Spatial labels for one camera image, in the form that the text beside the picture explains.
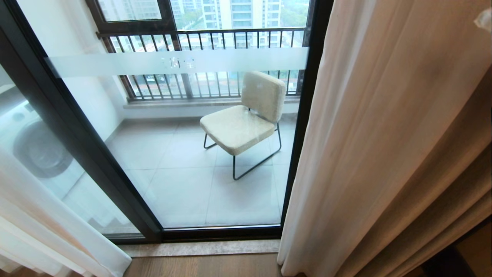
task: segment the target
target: chair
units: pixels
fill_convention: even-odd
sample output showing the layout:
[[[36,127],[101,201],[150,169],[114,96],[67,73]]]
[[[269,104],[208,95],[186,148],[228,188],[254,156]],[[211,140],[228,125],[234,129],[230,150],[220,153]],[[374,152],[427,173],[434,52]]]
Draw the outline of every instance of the chair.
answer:
[[[200,119],[200,126],[205,131],[203,147],[209,149],[219,145],[233,156],[234,180],[241,179],[282,148],[278,121],[282,115],[284,99],[283,81],[258,71],[247,72],[244,75],[241,94],[243,105],[223,109]],[[236,178],[236,156],[268,138],[275,131],[278,132],[280,142],[278,150]],[[206,146],[207,136],[215,143]]]

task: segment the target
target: beige curtain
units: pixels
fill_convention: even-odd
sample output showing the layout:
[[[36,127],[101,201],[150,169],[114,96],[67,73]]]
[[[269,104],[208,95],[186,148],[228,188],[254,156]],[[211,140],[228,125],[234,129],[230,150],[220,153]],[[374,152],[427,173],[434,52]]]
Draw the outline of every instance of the beige curtain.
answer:
[[[336,0],[278,262],[403,276],[492,212],[488,0]]]

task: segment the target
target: gray floor tile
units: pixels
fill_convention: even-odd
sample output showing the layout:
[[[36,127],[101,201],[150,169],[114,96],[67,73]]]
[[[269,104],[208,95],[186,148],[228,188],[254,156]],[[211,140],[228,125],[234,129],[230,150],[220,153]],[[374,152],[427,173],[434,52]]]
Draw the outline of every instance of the gray floor tile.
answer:
[[[214,168],[158,169],[144,196],[164,228],[205,225]]]
[[[238,167],[239,172],[246,169]],[[207,225],[278,224],[280,213],[272,179],[272,166],[259,166],[238,181],[232,178],[232,167],[216,167]]]
[[[108,148],[124,170],[155,169],[172,134],[118,135]]]
[[[214,167],[217,148],[203,148],[205,134],[174,134],[158,168]]]

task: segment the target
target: chair backrest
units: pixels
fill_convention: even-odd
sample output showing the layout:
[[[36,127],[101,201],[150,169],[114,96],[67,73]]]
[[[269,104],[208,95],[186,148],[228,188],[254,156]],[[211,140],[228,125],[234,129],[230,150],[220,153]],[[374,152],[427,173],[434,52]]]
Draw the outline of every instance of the chair backrest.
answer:
[[[276,123],[282,116],[285,83],[259,71],[246,72],[241,102],[266,120]]]

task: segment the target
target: metal chair leg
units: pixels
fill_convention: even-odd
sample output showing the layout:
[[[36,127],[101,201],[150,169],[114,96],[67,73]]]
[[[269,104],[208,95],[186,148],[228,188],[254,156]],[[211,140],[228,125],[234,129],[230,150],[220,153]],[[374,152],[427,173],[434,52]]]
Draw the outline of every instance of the metal chair leg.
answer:
[[[214,143],[214,144],[212,144],[212,145],[205,146],[205,144],[206,144],[206,143],[207,143],[207,134],[205,134],[205,140],[203,141],[203,148],[205,148],[205,149],[209,149],[209,148],[214,147],[214,146],[216,146],[216,145],[217,145],[217,143]]]
[[[277,131],[277,133],[278,133],[278,142],[280,143],[280,147],[277,149],[277,151],[275,151],[272,154],[270,154],[270,156],[266,157],[261,162],[257,163],[256,165],[254,165],[252,168],[248,169],[245,173],[241,174],[241,176],[239,176],[237,178],[236,178],[236,156],[232,156],[232,178],[235,181],[241,179],[244,175],[250,173],[251,170],[257,168],[259,165],[263,164],[268,159],[272,158],[275,154],[277,154],[280,151],[280,149],[282,149],[282,140],[280,139],[280,127],[279,127],[278,123],[277,123],[277,129],[275,129],[275,131]]]

